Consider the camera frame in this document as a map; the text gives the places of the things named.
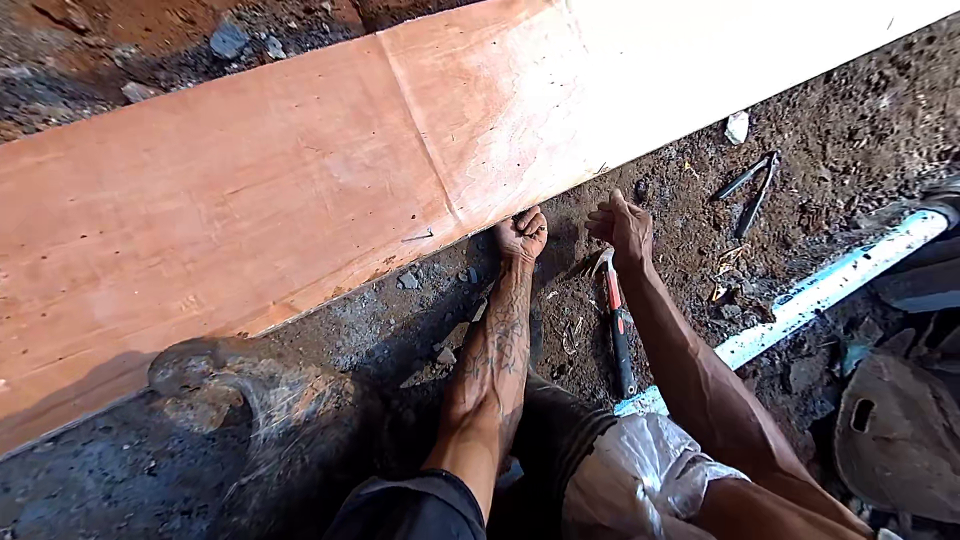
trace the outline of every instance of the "wood grain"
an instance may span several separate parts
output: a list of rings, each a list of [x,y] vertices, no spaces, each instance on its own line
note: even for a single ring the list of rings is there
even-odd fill
[[[958,8],[667,4],[488,0],[0,146],[0,453]]]

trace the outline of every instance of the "tattooed arm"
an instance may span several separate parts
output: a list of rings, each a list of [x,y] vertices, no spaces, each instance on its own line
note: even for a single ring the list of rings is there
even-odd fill
[[[546,244],[546,218],[540,207],[533,207],[516,222],[497,224],[493,232],[502,256],[500,276],[447,386],[437,444],[423,464],[460,478],[480,504],[484,520],[523,407],[530,288],[534,261]]]

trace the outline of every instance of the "black rubber grip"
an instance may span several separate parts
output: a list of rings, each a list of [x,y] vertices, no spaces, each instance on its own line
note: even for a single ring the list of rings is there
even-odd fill
[[[634,362],[630,357],[630,345],[627,343],[627,323],[623,320],[623,308],[613,310],[611,336],[613,341],[613,360],[616,363],[617,376],[620,379],[620,397],[632,398],[636,393]]]

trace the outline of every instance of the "dirt ground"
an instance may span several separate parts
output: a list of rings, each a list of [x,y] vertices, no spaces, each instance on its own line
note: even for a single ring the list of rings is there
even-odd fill
[[[122,107],[127,82],[175,91],[273,61],[269,37],[296,55],[464,3],[75,0],[78,14],[62,0],[0,0],[0,12],[10,14],[0,21],[0,137]],[[232,61],[208,46],[222,20],[251,37]],[[546,201],[550,239],[534,300],[544,352],[537,371],[585,400],[615,401],[600,310],[605,291],[585,272],[601,246],[583,229],[587,212],[613,187],[653,214],[657,266],[696,330],[717,345],[768,316],[766,307],[793,282],[868,241],[924,185],[960,169],[958,83],[955,15],[751,107],[744,144],[730,145],[718,122]],[[713,84],[722,83],[704,81],[704,91]],[[746,241],[735,240],[756,185],[724,203],[708,199],[773,149],[782,153],[773,189]],[[718,277],[719,256],[740,245],[744,257]],[[491,237],[480,233],[268,337],[303,362],[374,381],[390,411],[377,466],[416,466],[432,444],[449,372],[436,361],[437,344],[458,344],[458,325],[489,292],[497,264]],[[418,288],[400,288],[406,272]],[[717,283],[728,292],[713,302]],[[740,372],[811,470],[821,466],[811,426],[829,418],[841,390],[827,369],[835,351],[824,344],[869,313],[888,331],[905,324],[861,293]],[[649,371],[632,336],[643,388]],[[204,435],[178,430],[156,396],[145,394],[0,463],[0,531],[12,538],[201,537],[239,475],[249,433],[242,419]]]

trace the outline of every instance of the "pliers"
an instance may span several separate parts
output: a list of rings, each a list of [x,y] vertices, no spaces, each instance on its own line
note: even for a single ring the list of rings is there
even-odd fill
[[[734,238],[743,238],[747,235],[747,231],[754,225],[756,215],[760,211],[760,205],[763,204],[763,199],[767,196],[767,189],[770,188],[770,182],[773,180],[774,175],[777,174],[778,167],[780,167],[780,150],[774,150],[764,154],[763,158],[760,158],[760,161],[751,165],[749,169],[740,173],[740,176],[734,178],[733,182],[724,185],[713,195],[714,201],[723,201],[727,197],[730,197],[738,187],[741,187],[753,178],[763,167],[767,167],[767,176],[763,179],[763,184],[760,186],[760,191],[756,194],[754,200],[751,201],[747,209],[740,214],[740,221],[736,224],[736,231],[733,232]]]

